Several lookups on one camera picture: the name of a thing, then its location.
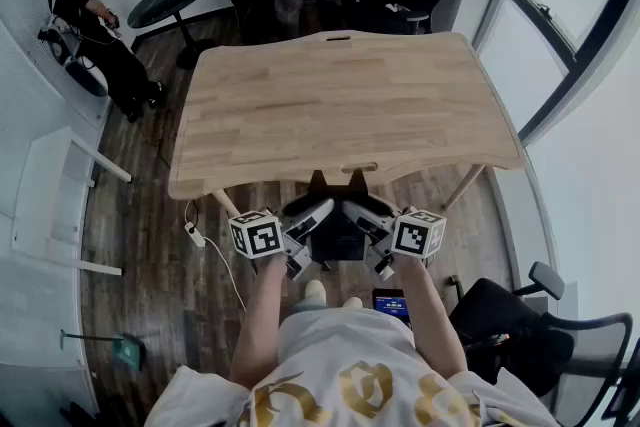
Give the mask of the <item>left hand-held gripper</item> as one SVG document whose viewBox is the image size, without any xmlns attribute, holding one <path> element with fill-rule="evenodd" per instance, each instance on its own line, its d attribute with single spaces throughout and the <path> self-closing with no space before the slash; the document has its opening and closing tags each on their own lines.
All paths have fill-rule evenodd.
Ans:
<svg viewBox="0 0 640 427">
<path fill-rule="evenodd" d="M 295 239 L 303 240 L 334 210 L 334 200 L 326 198 L 304 211 L 295 225 Z M 269 212 L 249 211 L 231 218 L 229 227 L 236 251 L 255 260 L 274 254 L 287 257 L 287 276 L 295 281 L 311 265 L 311 253 L 283 231 L 282 223 Z"/>
</svg>

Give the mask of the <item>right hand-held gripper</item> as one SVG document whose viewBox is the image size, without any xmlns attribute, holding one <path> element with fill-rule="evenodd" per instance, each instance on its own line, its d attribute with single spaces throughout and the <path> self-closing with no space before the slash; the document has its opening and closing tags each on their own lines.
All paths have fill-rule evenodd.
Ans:
<svg viewBox="0 0 640 427">
<path fill-rule="evenodd" d="M 352 201 L 342 203 L 343 214 L 370 240 L 367 266 L 382 280 L 394 274 L 397 255 L 422 263 L 437 252 L 442 244 L 446 218 L 426 210 L 413 210 L 394 218 L 381 217 Z"/>
</svg>

